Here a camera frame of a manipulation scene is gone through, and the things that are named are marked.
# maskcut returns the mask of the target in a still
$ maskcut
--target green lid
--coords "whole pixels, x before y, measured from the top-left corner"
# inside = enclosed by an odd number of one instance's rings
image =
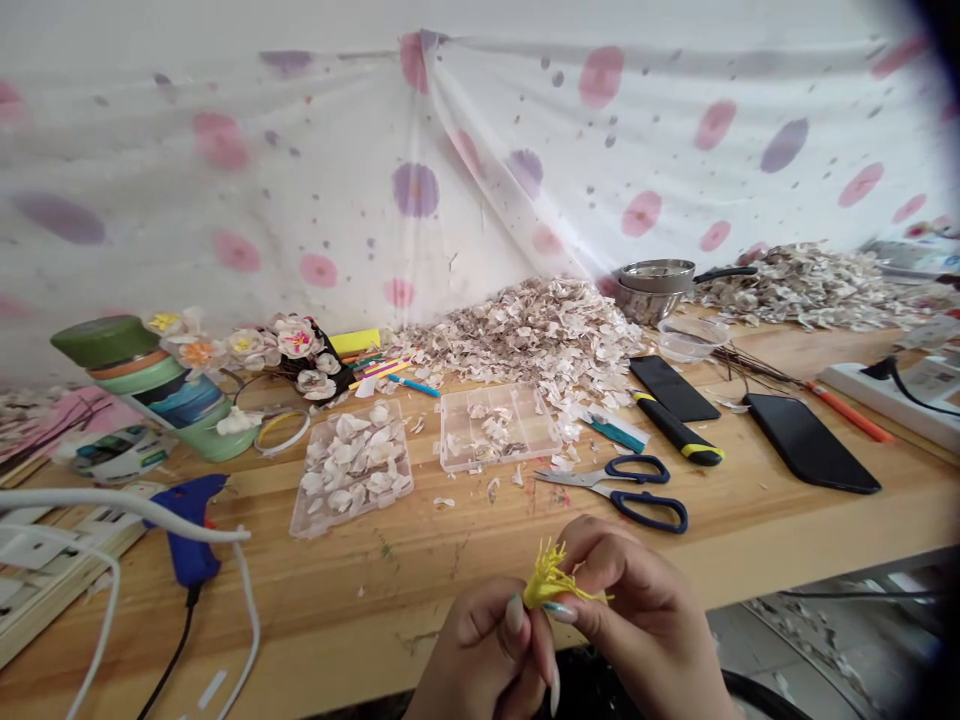
[[[160,336],[138,317],[114,315],[61,330],[50,343],[80,367],[91,369],[146,355],[160,345]]]

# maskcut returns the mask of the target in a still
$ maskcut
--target hand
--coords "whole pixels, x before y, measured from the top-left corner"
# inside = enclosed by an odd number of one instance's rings
[[[677,568],[589,515],[567,525],[559,541],[567,552],[560,569],[574,574],[577,587],[613,598],[607,606],[563,594],[544,609],[603,654],[645,717],[742,717],[723,684],[706,615]]]
[[[454,601],[405,720],[529,720],[547,686],[556,713],[553,633],[542,611],[523,607],[523,588],[498,578]]]

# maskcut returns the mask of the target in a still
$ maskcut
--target scissors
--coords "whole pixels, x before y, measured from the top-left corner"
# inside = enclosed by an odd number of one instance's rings
[[[653,474],[627,472],[625,470],[618,469],[618,466],[625,463],[638,462],[645,463],[647,465],[653,465],[653,467],[655,467],[659,472]],[[689,520],[687,517],[687,508],[684,507],[683,503],[679,500],[657,497],[656,495],[652,495],[646,491],[640,493],[630,493],[622,490],[614,490],[613,488],[602,484],[604,480],[613,479],[632,480],[638,485],[643,485],[648,482],[662,485],[670,479],[670,471],[667,470],[662,462],[660,462],[659,458],[656,458],[653,455],[624,455],[622,457],[614,458],[608,462],[603,470],[597,470],[596,472],[585,473],[583,475],[573,472],[560,472],[553,470],[537,470],[535,475],[537,476],[538,480],[545,480],[546,482],[556,483],[558,485],[589,488],[595,493],[599,493],[605,498],[608,498],[610,502],[613,503],[614,507],[626,517],[640,523],[641,525],[653,528],[654,530],[663,530],[664,532],[672,532],[677,535],[682,535],[687,531]],[[677,517],[680,518],[680,521],[676,525],[671,525],[668,522],[653,520],[652,518],[641,515],[635,510],[631,510],[629,507],[627,507],[627,502],[641,503],[643,505],[659,505],[661,507],[669,508],[677,514]]]

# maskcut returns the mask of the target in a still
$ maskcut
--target painted fingernail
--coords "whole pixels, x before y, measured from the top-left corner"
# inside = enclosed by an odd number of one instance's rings
[[[560,707],[560,668],[557,667],[557,660],[553,660],[553,682],[550,683],[550,717],[557,716],[557,708]]]
[[[504,620],[507,623],[507,630],[514,635],[520,634],[520,629],[523,627],[523,600],[520,599],[519,595],[514,594],[514,596],[510,598],[510,602],[507,603],[507,614]]]
[[[543,609],[557,622],[573,625],[577,621],[577,611],[560,603],[545,602]]]

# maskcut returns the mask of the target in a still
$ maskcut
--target blue glue gun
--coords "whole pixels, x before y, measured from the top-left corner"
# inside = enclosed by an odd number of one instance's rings
[[[229,475],[204,475],[203,477],[176,485],[150,498],[153,502],[179,515],[184,520],[204,527],[207,502],[223,490]],[[143,524],[147,529],[156,525],[149,520]],[[185,588],[203,583],[220,572],[220,561],[213,556],[210,545],[196,540],[167,533],[173,571],[177,582]]]

